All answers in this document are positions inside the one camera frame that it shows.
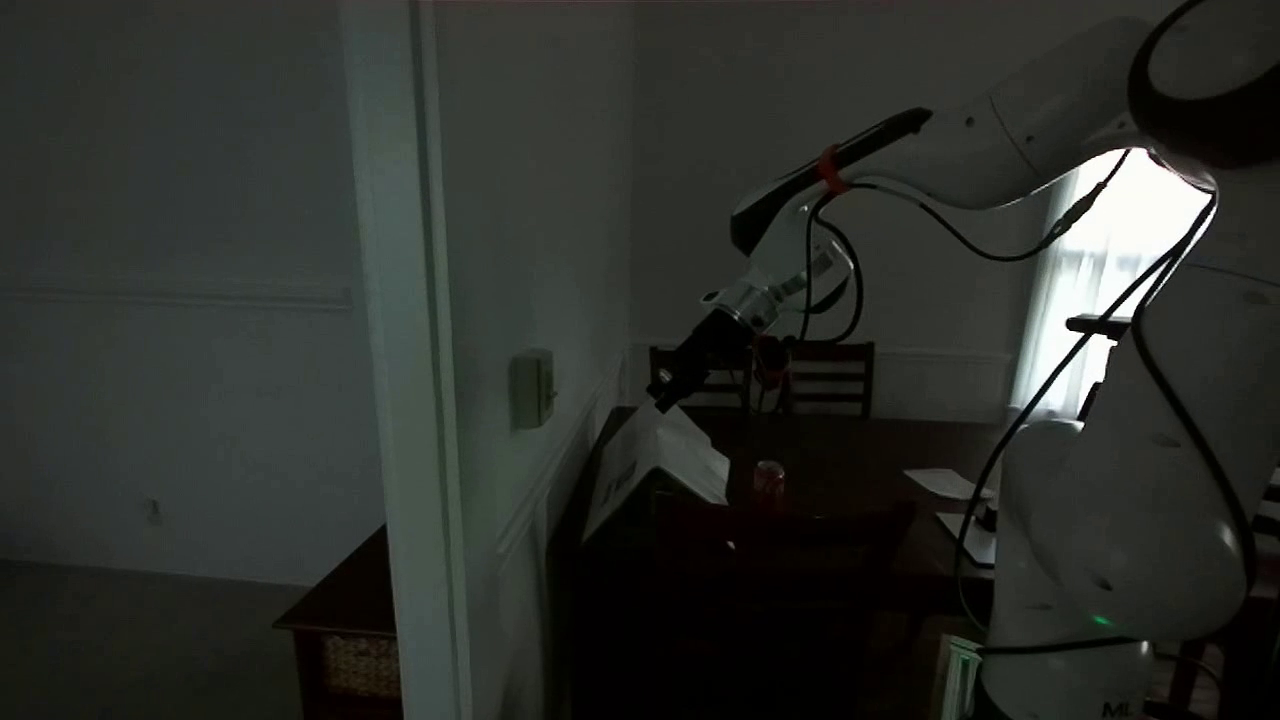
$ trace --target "white paper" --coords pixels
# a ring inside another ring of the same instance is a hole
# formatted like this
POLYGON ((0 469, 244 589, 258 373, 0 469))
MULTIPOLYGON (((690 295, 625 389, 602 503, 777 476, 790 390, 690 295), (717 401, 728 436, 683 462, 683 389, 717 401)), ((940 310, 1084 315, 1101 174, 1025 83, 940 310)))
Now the white paper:
POLYGON ((904 469, 904 476, 913 482, 919 482, 922 493, 932 496, 943 496, 943 500, 968 500, 971 496, 971 478, 959 476, 955 469, 904 469))
MULTIPOLYGON (((936 519, 959 539, 962 511, 936 511, 936 519)), ((975 519, 962 526, 962 550, 971 564, 994 564, 994 533, 983 533, 975 519)))
POLYGON ((599 449, 596 493, 582 539, 636 493, 647 470, 674 476, 707 503, 728 503, 728 454, 680 407, 636 407, 625 426, 599 449))

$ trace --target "white curtain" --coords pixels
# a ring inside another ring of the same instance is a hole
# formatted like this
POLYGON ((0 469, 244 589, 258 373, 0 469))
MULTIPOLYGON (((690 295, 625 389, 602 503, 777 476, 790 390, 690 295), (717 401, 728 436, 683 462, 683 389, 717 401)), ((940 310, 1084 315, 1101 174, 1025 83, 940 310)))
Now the white curtain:
MULTIPOLYGON (((1105 179, 1117 160, 1121 151, 1107 151, 1074 169, 1055 188, 1051 214, 1105 179)), ((1167 245, 1187 233, 1198 208, 1202 192, 1152 164, 1146 151, 1133 151, 1125 160, 1121 174, 1092 205, 1092 213, 1051 250, 1041 254, 1012 407, 1025 407, 1059 354, 1074 342, 1069 315, 1101 315, 1167 245)), ((1107 346, 1110 339, 1096 335, 1036 403, 1036 416, 1074 416, 1088 389, 1107 369, 1107 346)))

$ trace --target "light switch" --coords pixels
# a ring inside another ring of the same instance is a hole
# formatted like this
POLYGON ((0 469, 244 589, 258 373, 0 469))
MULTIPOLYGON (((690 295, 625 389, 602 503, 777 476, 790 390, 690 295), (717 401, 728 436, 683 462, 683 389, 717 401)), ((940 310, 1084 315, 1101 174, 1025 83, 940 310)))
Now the light switch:
POLYGON ((555 364, 553 352, 520 352, 511 354, 511 426, 547 424, 555 403, 555 364))

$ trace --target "bright window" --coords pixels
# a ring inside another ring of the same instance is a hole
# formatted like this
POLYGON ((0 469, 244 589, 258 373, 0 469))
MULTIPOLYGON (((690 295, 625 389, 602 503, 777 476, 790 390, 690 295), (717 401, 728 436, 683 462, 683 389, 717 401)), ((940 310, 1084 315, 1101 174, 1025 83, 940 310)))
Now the bright window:
MULTIPOLYGON (((1105 179, 1117 160, 1121 151, 1107 151, 1074 169, 1055 192, 1055 213, 1105 179)), ((1152 164, 1146 151, 1133 151, 1125 160, 1092 213, 1041 261, 1012 407, 1025 407, 1074 342, 1069 315, 1101 315, 1167 245, 1191 227, 1198 208, 1202 192, 1152 164)), ((1036 416, 1074 416, 1088 389, 1107 369, 1107 346, 1110 342, 1096 335, 1051 384, 1036 416)))

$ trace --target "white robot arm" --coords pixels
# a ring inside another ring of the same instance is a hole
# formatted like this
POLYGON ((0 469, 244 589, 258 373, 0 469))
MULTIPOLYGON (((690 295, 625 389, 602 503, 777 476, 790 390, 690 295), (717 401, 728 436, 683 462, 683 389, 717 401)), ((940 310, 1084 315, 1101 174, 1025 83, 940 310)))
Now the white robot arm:
POLYGON ((1161 27, 1101 22, 968 108, 904 110, 796 169, 735 213, 751 269, 712 295, 717 330, 683 342, 687 369, 745 342, 796 269, 841 262, 841 246, 807 261, 796 245, 825 192, 994 208, 1107 148, 1146 148, 1221 205, 1171 250, 1088 424, 1030 424, 1006 453, 983 663, 1006 714, 1125 714, 1142 641, 1206 634, 1247 596, 1247 511, 1280 462, 1280 3, 1187 0, 1161 27))

